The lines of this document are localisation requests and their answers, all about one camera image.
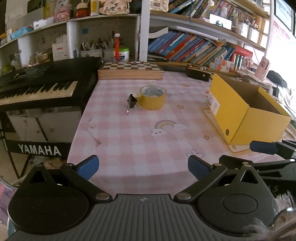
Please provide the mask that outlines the black Yamaha keyboard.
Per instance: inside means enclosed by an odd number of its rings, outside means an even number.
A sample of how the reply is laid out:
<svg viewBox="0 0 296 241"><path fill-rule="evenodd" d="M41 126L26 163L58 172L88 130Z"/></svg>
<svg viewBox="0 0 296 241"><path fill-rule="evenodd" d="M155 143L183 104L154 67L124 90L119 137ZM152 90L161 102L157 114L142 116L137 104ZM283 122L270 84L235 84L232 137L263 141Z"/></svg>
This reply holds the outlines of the black Yamaha keyboard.
<svg viewBox="0 0 296 241"><path fill-rule="evenodd" d="M1 77L1 111L79 107L98 82L100 57L39 64Z"/></svg>

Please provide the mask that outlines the row of lower shelf books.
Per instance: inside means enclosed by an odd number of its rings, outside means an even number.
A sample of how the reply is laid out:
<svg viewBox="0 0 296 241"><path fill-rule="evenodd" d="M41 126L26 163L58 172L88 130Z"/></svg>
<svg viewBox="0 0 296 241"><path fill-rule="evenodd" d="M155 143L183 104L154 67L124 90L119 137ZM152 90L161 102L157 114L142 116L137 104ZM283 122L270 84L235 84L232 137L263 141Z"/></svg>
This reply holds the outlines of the row of lower shelf books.
<svg viewBox="0 0 296 241"><path fill-rule="evenodd" d="M147 51L149 61L173 61L209 66L216 58L229 61L235 48L230 44L200 35L169 30L150 39Z"/></svg>

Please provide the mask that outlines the yellow tape roll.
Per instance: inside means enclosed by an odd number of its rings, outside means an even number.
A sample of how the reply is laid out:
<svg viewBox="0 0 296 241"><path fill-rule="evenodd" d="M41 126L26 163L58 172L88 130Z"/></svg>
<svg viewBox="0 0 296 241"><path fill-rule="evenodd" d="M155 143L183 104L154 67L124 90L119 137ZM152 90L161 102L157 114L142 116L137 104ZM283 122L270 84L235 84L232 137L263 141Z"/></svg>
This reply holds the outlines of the yellow tape roll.
<svg viewBox="0 0 296 241"><path fill-rule="evenodd" d="M143 109L160 110L166 102L166 90L156 85L143 86L139 91L137 102Z"/></svg>

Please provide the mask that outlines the pink checkered tablecloth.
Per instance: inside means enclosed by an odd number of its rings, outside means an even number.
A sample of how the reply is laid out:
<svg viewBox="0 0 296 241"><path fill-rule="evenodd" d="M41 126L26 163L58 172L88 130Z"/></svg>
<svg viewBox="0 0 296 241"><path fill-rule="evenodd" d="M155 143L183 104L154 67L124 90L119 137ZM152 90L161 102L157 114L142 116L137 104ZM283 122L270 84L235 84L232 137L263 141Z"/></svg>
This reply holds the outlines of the pink checkered tablecloth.
<svg viewBox="0 0 296 241"><path fill-rule="evenodd" d="M166 90L160 110L128 109L130 94L146 85ZM161 81L99 80L72 141L68 162L99 158L93 184L111 195L175 195L195 182L187 161L196 155L213 164L222 155L254 162L279 156L227 146L205 114L210 83L166 72Z"/></svg>

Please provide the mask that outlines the white green lidded jar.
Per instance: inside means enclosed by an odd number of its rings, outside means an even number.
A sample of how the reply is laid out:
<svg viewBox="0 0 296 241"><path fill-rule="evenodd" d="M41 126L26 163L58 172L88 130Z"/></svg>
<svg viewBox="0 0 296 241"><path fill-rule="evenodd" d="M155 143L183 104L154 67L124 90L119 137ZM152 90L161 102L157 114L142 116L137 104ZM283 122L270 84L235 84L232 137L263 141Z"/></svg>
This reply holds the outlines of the white green lidded jar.
<svg viewBox="0 0 296 241"><path fill-rule="evenodd" d="M128 62L130 59L130 49L127 47L120 47L118 51L114 49L113 60L115 62Z"/></svg>

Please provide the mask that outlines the pink card holder box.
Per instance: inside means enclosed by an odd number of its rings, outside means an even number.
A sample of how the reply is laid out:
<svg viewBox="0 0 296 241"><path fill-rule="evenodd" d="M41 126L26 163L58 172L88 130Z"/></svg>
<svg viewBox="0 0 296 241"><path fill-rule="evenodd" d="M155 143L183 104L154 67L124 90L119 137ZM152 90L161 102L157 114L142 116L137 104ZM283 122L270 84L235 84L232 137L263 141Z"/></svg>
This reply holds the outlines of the pink card holder box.
<svg viewBox="0 0 296 241"><path fill-rule="evenodd" d="M255 71L255 77L263 81L267 76L269 66L270 66L270 61L267 58L262 57Z"/></svg>

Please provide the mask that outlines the black binder clip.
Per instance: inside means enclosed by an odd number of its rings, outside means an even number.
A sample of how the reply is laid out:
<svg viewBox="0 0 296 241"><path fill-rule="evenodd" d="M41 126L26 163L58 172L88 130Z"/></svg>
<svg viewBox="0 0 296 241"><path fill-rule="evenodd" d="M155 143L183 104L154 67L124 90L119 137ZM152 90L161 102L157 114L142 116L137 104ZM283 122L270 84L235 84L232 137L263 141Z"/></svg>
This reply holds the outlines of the black binder clip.
<svg viewBox="0 0 296 241"><path fill-rule="evenodd" d="M129 113L130 109L134 108L134 107L138 107L140 110L143 110L143 108L138 104L137 98L134 97L133 94L131 93L128 96L128 99L127 99L127 111L126 111L126 113Z"/></svg>

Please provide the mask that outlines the wooden chess board box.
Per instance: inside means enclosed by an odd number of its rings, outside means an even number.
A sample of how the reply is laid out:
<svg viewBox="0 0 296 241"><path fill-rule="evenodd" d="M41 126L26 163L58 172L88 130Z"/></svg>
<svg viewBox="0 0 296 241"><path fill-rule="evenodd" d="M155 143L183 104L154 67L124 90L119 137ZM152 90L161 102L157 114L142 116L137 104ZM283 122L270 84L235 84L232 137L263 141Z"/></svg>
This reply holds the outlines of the wooden chess board box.
<svg viewBox="0 0 296 241"><path fill-rule="evenodd" d="M162 80L164 71L156 63L106 62L98 70L99 79Z"/></svg>

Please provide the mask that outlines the yellow cardboard box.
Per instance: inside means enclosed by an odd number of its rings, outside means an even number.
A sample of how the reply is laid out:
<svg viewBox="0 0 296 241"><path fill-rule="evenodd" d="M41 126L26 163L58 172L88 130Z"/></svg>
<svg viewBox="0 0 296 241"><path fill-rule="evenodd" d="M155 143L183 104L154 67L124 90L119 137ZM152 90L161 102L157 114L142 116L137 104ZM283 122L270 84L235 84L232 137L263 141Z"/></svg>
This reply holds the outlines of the yellow cardboard box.
<svg viewBox="0 0 296 241"><path fill-rule="evenodd" d="M263 88L214 74L206 103L227 144L275 142L285 132L290 115Z"/></svg>

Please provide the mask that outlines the white bookshelf frame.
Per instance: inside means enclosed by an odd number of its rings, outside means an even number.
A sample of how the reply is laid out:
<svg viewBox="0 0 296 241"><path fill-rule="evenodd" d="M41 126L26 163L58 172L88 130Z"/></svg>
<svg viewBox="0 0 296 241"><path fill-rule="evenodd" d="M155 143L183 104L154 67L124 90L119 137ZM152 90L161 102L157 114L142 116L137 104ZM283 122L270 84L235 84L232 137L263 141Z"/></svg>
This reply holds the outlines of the white bookshelf frame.
<svg viewBox="0 0 296 241"><path fill-rule="evenodd" d="M120 44L129 48L129 59L135 61L147 61L149 40L169 30L238 45L244 51L266 51L259 43L259 31L244 24L239 13L233 14L232 29L227 30L193 13L184 16L151 9L161 7L163 1L142 1L140 14L131 14L130 4L98 1L99 10L91 14L89 1L77 5L72 1L24 2L34 10L7 29L6 43L1 44L1 72L36 65L38 53L52 61L91 55L112 60L115 33L120 33Z"/></svg>

